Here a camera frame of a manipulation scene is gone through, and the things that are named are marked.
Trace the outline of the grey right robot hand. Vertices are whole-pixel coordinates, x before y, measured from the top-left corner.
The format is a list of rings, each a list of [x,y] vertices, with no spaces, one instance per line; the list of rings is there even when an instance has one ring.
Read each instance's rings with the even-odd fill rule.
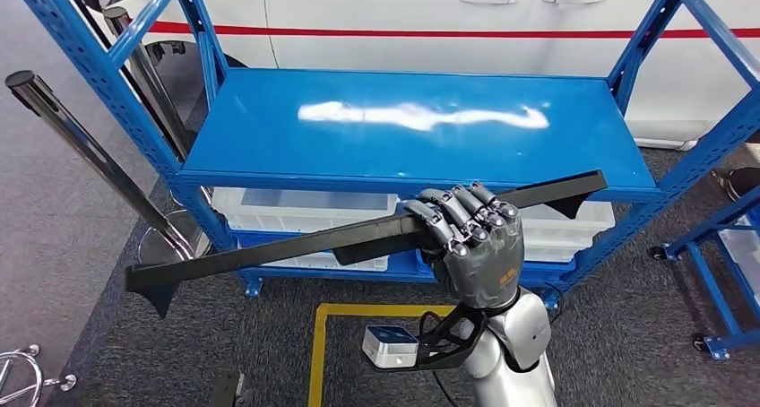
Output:
[[[516,206],[479,182],[426,188],[402,206],[432,235],[433,243],[421,248],[423,261],[455,299],[472,308],[500,308],[515,298],[524,263]]]

